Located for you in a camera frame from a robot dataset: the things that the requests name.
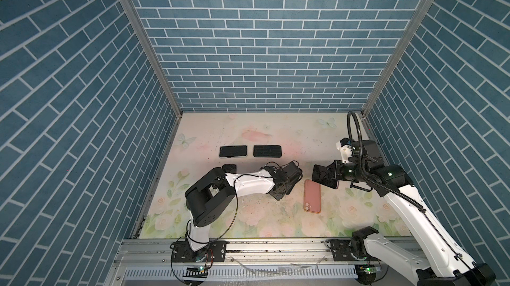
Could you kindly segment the black phone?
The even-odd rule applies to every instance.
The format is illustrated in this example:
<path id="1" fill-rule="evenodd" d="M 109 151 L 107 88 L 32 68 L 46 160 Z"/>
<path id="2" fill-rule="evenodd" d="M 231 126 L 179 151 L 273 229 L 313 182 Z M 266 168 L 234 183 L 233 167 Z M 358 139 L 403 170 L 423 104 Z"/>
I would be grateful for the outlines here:
<path id="1" fill-rule="evenodd" d="M 314 165 L 312 171 L 312 181 L 331 189 L 338 189 L 337 167 L 336 163 L 329 166 Z"/>
<path id="2" fill-rule="evenodd" d="M 225 173 L 236 173 L 237 172 L 237 166 L 235 164 L 225 164 L 222 166 L 222 170 Z"/>
<path id="3" fill-rule="evenodd" d="M 281 158 L 282 147 L 280 145 L 255 145 L 253 156 L 256 158 Z"/>

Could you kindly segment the blue phone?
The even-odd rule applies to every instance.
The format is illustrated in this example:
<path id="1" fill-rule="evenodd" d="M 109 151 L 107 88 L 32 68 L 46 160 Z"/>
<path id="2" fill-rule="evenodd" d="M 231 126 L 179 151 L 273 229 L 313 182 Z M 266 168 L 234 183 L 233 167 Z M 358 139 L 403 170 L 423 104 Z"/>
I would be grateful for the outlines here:
<path id="1" fill-rule="evenodd" d="M 248 147 L 246 145 L 222 146 L 219 150 L 220 158 L 246 157 L 247 155 Z"/>

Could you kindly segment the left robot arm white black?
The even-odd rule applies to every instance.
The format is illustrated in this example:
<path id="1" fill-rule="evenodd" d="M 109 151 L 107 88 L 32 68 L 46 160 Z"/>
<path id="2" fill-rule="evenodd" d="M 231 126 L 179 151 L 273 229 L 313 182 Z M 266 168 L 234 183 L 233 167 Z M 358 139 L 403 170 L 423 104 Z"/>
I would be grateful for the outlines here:
<path id="1" fill-rule="evenodd" d="M 303 178 L 296 161 L 285 165 L 268 163 L 254 173 L 236 174 L 220 167 L 211 169 L 185 192 L 191 214 L 185 238 L 192 251 L 200 251 L 212 242 L 211 225 L 218 220 L 232 200 L 253 194 L 269 194 L 275 200 L 289 195 Z"/>

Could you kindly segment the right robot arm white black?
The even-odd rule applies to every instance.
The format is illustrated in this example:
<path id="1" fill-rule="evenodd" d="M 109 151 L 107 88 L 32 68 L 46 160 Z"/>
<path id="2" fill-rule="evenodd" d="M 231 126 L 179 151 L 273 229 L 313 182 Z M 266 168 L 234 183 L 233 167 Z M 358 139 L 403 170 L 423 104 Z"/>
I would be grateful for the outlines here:
<path id="1" fill-rule="evenodd" d="M 376 192 L 398 214 L 424 253 L 414 255 L 368 226 L 351 236 L 355 259 L 379 259 L 414 285 L 491 285 L 495 281 L 491 267 L 476 262 L 442 226 L 403 168 L 383 165 L 375 142 L 342 139 L 336 147 L 341 158 L 325 168 L 328 185 L 337 187 L 345 181 L 353 189 L 364 184 L 365 191 Z"/>

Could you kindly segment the pink phone case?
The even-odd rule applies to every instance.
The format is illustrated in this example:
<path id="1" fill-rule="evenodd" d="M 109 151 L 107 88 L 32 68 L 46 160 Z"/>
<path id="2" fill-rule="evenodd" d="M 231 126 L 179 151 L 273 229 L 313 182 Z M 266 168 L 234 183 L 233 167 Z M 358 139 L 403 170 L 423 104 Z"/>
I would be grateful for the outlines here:
<path id="1" fill-rule="evenodd" d="M 314 214 L 321 212 L 321 185 L 310 179 L 304 183 L 304 210 Z"/>

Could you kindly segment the right controller board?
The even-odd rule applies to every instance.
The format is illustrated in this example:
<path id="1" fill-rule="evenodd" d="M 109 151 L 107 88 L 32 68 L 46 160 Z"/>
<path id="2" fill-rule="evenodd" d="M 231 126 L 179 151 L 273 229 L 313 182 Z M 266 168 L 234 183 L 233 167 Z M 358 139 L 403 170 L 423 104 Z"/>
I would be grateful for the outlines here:
<path id="1" fill-rule="evenodd" d="M 356 282 L 361 285 L 372 285 L 377 279 L 377 269 L 374 265 L 356 265 Z"/>

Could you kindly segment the controller board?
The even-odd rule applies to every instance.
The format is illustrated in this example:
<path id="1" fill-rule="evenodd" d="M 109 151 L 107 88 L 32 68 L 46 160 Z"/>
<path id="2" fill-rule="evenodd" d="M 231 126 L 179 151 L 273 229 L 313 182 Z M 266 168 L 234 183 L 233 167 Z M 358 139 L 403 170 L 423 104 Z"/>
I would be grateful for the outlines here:
<path id="1" fill-rule="evenodd" d="M 372 285 L 377 279 L 377 269 L 374 265 L 356 265 L 356 282 L 361 285 Z"/>
<path id="2" fill-rule="evenodd" d="M 183 270 L 183 279 L 202 278 L 205 279 L 209 275 L 209 268 L 205 266 L 186 267 Z"/>

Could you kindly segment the left controller board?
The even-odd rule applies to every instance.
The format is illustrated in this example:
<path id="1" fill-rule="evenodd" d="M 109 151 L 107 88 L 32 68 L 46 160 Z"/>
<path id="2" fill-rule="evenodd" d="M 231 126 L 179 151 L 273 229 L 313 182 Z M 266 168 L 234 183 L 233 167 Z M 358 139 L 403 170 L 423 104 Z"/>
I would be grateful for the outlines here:
<path id="1" fill-rule="evenodd" d="M 202 278 L 205 279 L 209 275 L 209 268 L 205 266 L 186 267 L 183 270 L 183 279 Z"/>

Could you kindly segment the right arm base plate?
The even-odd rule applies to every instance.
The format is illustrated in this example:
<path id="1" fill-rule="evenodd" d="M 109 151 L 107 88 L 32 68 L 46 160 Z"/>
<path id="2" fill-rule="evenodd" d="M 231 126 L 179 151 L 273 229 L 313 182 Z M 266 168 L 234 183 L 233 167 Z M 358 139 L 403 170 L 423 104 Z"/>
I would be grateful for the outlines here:
<path id="1" fill-rule="evenodd" d="M 379 261 L 378 258 L 367 253 L 364 244 L 356 238 L 329 239 L 325 242 L 335 262 L 341 261 Z"/>

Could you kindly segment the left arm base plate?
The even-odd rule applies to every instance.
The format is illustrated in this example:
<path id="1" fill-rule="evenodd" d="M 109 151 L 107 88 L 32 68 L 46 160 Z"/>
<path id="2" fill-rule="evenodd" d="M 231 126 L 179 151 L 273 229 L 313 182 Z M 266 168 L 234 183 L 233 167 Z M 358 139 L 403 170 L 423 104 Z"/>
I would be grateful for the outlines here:
<path id="1" fill-rule="evenodd" d="M 224 262 L 227 252 L 227 243 L 217 241 L 203 245 L 198 251 L 193 251 L 187 240 L 175 241 L 170 246 L 171 260 L 176 263 L 205 263 Z"/>

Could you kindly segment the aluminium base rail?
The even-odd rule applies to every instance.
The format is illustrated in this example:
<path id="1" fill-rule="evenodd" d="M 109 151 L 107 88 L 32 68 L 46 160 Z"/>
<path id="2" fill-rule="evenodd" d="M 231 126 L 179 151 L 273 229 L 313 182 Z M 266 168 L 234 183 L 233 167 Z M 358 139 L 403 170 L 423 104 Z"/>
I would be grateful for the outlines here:
<path id="1" fill-rule="evenodd" d="M 173 240 L 124 240 L 105 285 L 359 285 L 356 265 L 374 265 L 372 285 L 410 285 L 408 279 L 379 261 L 335 262 L 325 242 L 331 238 L 227 239 L 224 262 L 176 263 Z M 422 257 L 414 238 L 388 238 Z M 209 268 L 207 278 L 183 279 L 186 267 Z"/>

